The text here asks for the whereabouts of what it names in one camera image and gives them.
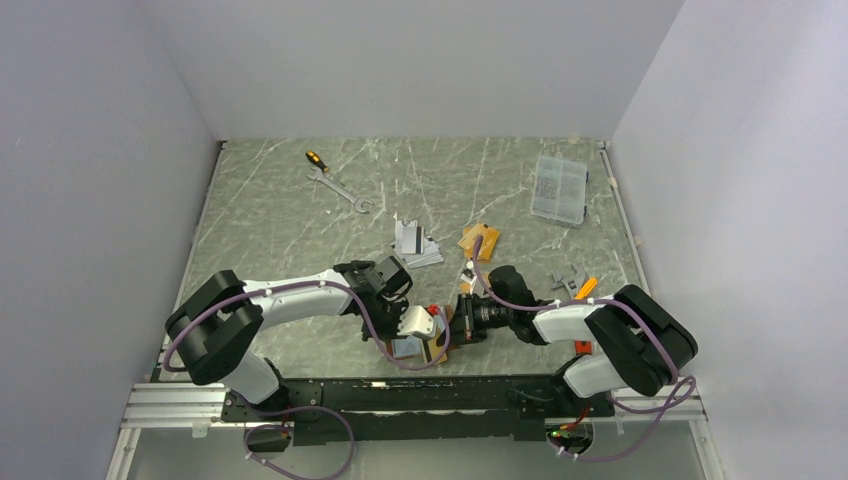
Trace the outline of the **gold card stack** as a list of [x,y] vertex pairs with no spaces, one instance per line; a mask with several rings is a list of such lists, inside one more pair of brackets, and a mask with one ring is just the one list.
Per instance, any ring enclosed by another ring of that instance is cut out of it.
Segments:
[[458,246],[463,250],[466,259],[470,260],[474,252],[479,261],[488,262],[494,252],[501,232],[488,224],[477,223],[464,227]]

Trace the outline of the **brown leather card holder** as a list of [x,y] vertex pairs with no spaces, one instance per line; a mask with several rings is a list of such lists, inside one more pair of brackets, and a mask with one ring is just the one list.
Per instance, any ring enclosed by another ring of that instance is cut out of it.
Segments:
[[441,335],[433,340],[421,340],[416,337],[397,338],[386,343],[389,354],[398,360],[418,359],[424,363],[435,362],[441,364],[447,361],[448,354],[444,349],[445,344],[439,344],[443,340],[448,324],[445,322],[437,307],[427,309],[433,314],[438,313],[441,320]]

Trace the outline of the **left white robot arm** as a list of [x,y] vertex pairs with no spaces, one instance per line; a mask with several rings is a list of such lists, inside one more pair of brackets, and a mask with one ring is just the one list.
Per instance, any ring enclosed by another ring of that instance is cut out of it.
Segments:
[[258,417],[272,420],[289,405],[289,389],[270,360],[251,352],[260,331],[316,316],[354,315],[363,322],[364,339],[396,339],[412,285],[394,257],[341,263],[279,281],[242,280],[221,270],[166,320],[172,342],[166,354],[180,358],[178,369],[194,384],[221,383]]

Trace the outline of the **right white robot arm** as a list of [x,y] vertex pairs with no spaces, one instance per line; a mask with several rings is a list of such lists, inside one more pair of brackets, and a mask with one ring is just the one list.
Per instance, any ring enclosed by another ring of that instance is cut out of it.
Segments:
[[699,350],[694,336],[641,287],[626,284],[614,294],[556,304],[535,296],[510,266],[494,269],[483,295],[458,295],[440,343],[480,343],[493,329],[507,328],[536,346],[587,342],[555,374],[551,401],[574,415],[590,397],[620,388],[654,396],[676,382]]

